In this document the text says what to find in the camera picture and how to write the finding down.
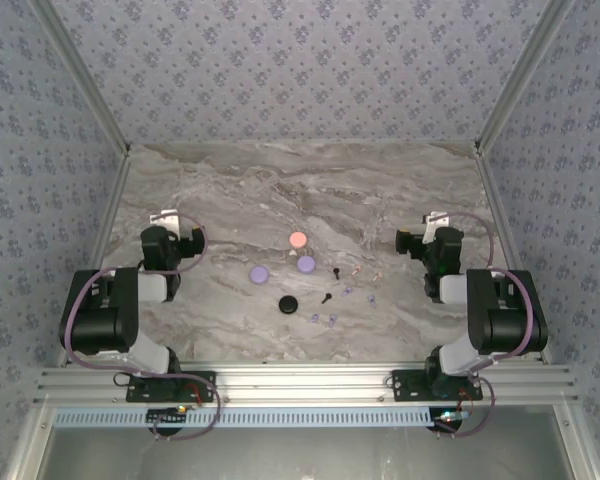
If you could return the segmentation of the small lit circuit board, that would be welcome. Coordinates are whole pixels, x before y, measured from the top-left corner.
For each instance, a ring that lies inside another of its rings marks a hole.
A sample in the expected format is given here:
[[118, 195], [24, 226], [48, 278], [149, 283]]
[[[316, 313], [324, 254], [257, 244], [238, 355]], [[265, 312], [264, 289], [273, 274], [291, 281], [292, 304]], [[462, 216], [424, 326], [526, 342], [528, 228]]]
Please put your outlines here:
[[452, 434], [461, 426], [462, 422], [469, 418], [470, 414], [464, 410], [453, 410], [448, 408], [432, 408], [430, 410], [433, 431]]
[[179, 407], [150, 408], [145, 414], [147, 425], [184, 424], [187, 420], [187, 411]]

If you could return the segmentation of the grey metal lower shelf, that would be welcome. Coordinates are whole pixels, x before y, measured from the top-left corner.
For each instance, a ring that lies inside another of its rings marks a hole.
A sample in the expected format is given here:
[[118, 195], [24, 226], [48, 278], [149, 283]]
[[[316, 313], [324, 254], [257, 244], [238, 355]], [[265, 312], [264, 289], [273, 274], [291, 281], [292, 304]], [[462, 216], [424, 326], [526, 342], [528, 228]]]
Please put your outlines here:
[[219, 429], [160, 442], [144, 429], [58, 429], [40, 480], [574, 480], [549, 427], [468, 439], [419, 428]]

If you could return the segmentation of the aluminium table side rail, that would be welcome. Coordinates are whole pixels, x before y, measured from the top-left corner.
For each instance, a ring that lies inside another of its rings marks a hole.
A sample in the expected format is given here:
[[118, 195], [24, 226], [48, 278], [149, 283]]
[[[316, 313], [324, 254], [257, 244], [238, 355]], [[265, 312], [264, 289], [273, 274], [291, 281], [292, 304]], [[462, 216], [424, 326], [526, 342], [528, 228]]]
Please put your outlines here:
[[514, 235], [512, 233], [504, 205], [500, 198], [488, 158], [485, 154], [482, 154], [480, 150], [477, 151], [477, 165], [494, 218], [497, 235], [499, 237], [506, 264], [509, 268], [523, 270], [524, 265], [517, 249]]
[[113, 229], [119, 204], [124, 192], [125, 184], [130, 169], [129, 153], [125, 152], [116, 171], [109, 198], [100, 218], [100, 226], [95, 238], [90, 260], [87, 266], [89, 271], [97, 273], [101, 270], [106, 257], [106, 248]]

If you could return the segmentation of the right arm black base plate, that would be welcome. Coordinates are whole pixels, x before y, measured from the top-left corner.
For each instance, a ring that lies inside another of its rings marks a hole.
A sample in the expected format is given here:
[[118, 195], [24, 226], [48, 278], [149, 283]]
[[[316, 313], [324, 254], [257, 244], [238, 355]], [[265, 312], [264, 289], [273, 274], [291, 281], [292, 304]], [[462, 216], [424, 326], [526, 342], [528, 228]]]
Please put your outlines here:
[[467, 378], [430, 376], [423, 370], [394, 370], [391, 389], [396, 402], [457, 402], [482, 400], [483, 392]]

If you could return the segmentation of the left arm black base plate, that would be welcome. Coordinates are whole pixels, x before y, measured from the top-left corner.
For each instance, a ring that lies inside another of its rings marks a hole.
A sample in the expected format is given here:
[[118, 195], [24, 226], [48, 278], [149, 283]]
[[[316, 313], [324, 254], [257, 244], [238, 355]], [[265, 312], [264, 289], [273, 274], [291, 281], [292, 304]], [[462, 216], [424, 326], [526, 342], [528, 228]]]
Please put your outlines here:
[[203, 404], [215, 401], [215, 394], [206, 383], [190, 378], [131, 376], [125, 387], [128, 403]]

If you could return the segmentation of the aluminium frame post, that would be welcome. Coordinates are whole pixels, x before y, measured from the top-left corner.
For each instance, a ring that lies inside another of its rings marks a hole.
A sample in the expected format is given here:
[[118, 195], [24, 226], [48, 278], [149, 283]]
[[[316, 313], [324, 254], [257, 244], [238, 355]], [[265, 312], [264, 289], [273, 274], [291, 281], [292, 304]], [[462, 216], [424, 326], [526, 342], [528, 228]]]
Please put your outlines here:
[[576, 0], [548, 0], [477, 137], [476, 149], [481, 156], [493, 147], [575, 3]]
[[116, 152], [125, 156], [128, 145], [124, 135], [52, 2], [50, 0], [27, 0], [27, 2], [105, 136]]

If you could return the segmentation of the aluminium mounting rail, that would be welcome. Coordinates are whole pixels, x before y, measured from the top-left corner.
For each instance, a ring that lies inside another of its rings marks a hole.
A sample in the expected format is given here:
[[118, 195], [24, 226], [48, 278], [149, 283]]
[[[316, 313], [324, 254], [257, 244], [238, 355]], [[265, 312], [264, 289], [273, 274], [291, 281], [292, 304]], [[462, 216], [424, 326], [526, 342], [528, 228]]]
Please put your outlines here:
[[[390, 373], [423, 369], [417, 362], [189, 362], [186, 370], [217, 374], [221, 398], [230, 407], [380, 406], [394, 402]], [[577, 404], [581, 395], [566, 366], [504, 361], [482, 372], [498, 405]], [[33, 394], [36, 405], [120, 407], [126, 392], [109, 371], [77, 365], [46, 368]]]

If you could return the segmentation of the aluminium frame leg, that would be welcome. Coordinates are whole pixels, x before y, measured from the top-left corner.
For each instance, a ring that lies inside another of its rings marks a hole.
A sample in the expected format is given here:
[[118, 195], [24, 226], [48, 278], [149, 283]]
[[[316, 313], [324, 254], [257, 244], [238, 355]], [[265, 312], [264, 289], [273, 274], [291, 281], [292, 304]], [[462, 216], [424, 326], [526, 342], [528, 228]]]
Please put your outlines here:
[[37, 480], [53, 430], [56, 409], [46, 405], [26, 415], [13, 450], [6, 480]]
[[575, 480], [598, 480], [596, 451], [581, 407], [562, 403], [553, 407], [568, 462]]

